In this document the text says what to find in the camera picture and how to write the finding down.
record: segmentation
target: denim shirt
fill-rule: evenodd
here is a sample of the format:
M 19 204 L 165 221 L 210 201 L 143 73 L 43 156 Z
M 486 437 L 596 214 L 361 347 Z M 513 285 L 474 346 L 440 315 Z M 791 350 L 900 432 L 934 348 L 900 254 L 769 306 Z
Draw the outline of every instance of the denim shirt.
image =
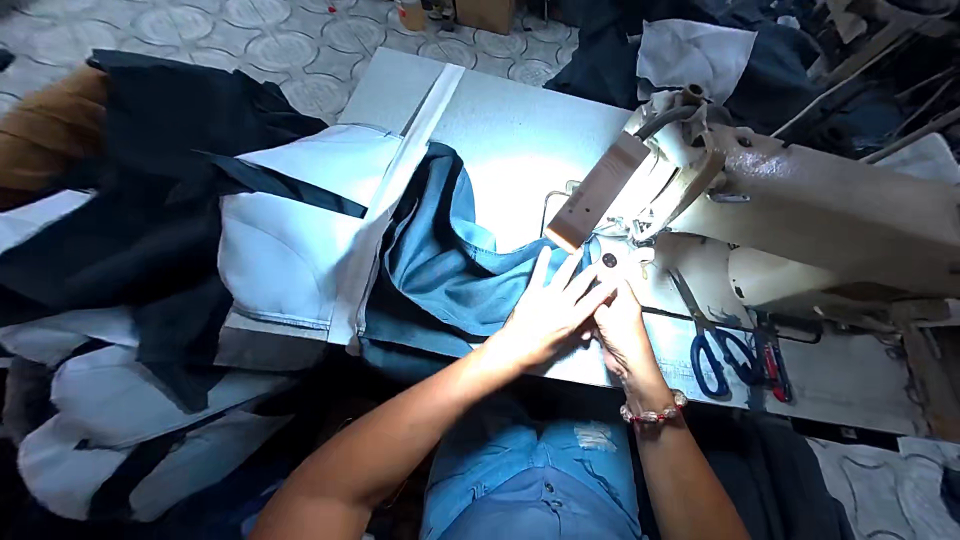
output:
M 627 520 L 576 478 L 531 467 L 467 507 L 441 540 L 636 540 Z

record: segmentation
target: white interfacing strip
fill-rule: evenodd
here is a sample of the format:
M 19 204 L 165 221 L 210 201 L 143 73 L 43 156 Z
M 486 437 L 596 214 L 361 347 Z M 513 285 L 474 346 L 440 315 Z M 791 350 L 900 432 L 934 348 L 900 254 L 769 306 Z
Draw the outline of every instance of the white interfacing strip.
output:
M 403 195 L 410 177 L 426 155 L 427 142 L 444 114 L 464 75 L 464 67 L 448 63 L 433 82 L 420 107 L 408 124 L 393 161 L 383 175 L 383 182 L 373 196 L 364 225 L 355 237 L 350 257 L 337 270 L 337 301 L 330 321 L 328 341 L 340 345 L 356 345 L 356 335 L 363 329 L 367 293 L 376 278 L 380 241 L 390 223 L 396 203 Z

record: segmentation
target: cardboard box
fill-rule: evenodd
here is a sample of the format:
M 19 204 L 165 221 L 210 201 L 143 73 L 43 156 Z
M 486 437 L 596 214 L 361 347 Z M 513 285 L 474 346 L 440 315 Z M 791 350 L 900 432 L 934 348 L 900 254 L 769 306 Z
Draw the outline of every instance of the cardboard box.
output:
M 514 0 L 456 0 L 457 22 L 506 36 L 514 28 Z

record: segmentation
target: scissors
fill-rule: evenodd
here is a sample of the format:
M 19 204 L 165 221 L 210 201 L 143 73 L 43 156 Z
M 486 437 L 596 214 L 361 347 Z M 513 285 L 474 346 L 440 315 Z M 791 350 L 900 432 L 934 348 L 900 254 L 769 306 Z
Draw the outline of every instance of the scissors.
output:
M 693 368 L 693 376 L 696 378 L 697 384 L 700 385 L 701 391 L 711 398 L 719 398 L 730 393 L 730 385 L 723 374 L 723 365 L 717 361 L 716 355 L 713 353 L 709 341 L 707 341 L 707 332 L 713 336 L 713 340 L 720 347 L 724 361 L 730 364 L 740 380 L 747 384 L 760 382 L 763 379 L 763 366 L 756 360 L 756 356 L 747 347 L 747 344 L 732 333 L 718 329 L 712 321 L 707 319 L 700 307 L 697 306 L 697 300 L 690 292 L 690 287 L 686 284 L 684 275 L 680 273 L 680 270 L 671 270 L 670 278 L 677 285 L 677 290 L 680 291 L 680 296 L 684 299 L 687 310 L 690 311 L 690 317 L 693 318 L 693 324 L 697 327 L 697 335 L 693 338 L 693 343 L 690 344 L 690 366 Z M 733 356 L 730 343 L 735 345 L 740 353 L 747 358 L 746 363 L 740 363 Z M 713 370 L 713 375 L 717 379 L 716 390 L 711 390 L 707 386 L 707 380 L 704 379 L 703 367 L 700 365 L 701 353 L 707 357 L 710 369 Z

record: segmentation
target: beaded bracelet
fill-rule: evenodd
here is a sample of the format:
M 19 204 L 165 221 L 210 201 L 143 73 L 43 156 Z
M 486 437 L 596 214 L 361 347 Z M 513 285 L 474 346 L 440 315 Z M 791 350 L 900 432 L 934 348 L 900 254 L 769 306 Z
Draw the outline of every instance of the beaded bracelet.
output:
M 657 413 L 652 410 L 644 410 L 639 414 L 633 414 L 630 407 L 627 404 L 623 404 L 623 406 L 620 407 L 620 416 L 622 416 L 624 422 L 628 424 L 659 424 L 666 420 L 677 418 L 680 416 L 681 409 L 686 406 L 686 395 L 675 388 L 671 388 L 670 391 L 673 393 L 673 405 L 665 408 L 663 412 Z

